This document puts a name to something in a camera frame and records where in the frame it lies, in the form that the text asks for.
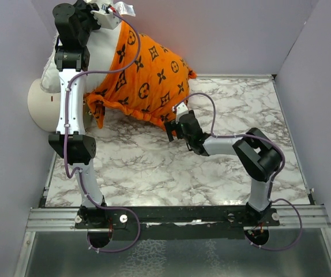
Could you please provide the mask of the white pillow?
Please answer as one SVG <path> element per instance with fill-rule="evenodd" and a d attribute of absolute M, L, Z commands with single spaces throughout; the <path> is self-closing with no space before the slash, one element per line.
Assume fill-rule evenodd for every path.
<path fill-rule="evenodd" d="M 114 6 L 113 1 L 85 2 L 96 3 L 98 7 L 102 4 Z M 68 59 L 77 73 L 81 70 L 81 67 L 77 66 L 77 62 L 80 62 L 88 71 L 109 71 L 115 56 L 115 48 L 121 31 L 121 23 L 113 30 L 105 29 L 100 26 L 100 29 L 92 31 L 86 46 L 81 49 L 64 49 L 59 40 L 58 31 L 56 31 L 54 38 L 55 45 L 41 77 L 41 89 L 47 93 L 60 93 L 61 91 L 59 72 L 62 71 L 62 68 L 56 65 L 58 54 L 74 54 L 75 56 L 69 56 Z"/>

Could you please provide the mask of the orange patterned pillowcase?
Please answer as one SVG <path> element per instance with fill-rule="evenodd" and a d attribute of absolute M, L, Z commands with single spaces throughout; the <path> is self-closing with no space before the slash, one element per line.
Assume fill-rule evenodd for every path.
<path fill-rule="evenodd" d="M 197 76 L 182 57 L 145 34 L 136 35 L 126 23 L 110 70 L 85 96 L 98 128 L 107 108 L 164 128 L 175 119 L 172 107 L 189 95 L 189 80 Z"/>

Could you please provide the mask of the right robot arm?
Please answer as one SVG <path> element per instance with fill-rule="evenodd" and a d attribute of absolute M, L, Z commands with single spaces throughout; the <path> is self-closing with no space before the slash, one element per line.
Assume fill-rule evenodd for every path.
<path fill-rule="evenodd" d="M 189 151 L 200 156 L 235 155 L 251 178 L 246 219 L 258 226 L 272 206 L 273 180 L 285 164 L 282 150 L 258 128 L 243 134 L 217 136 L 204 132 L 192 111 L 164 124 L 168 139 L 183 139 Z"/>

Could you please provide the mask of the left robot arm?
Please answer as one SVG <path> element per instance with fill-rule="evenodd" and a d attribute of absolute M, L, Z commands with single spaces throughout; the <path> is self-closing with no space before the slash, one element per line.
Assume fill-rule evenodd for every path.
<path fill-rule="evenodd" d="M 85 134 L 83 94 L 86 86 L 90 53 L 90 34 L 100 28 L 93 12 L 95 4 L 76 1 L 61 3 L 52 14 L 58 31 L 54 62 L 61 89 L 59 120 L 49 145 L 64 160 L 68 178 L 76 178 L 81 193 L 81 205 L 74 219 L 76 228 L 102 228 L 108 222 L 106 202 L 97 184 L 93 168 L 96 141 Z"/>

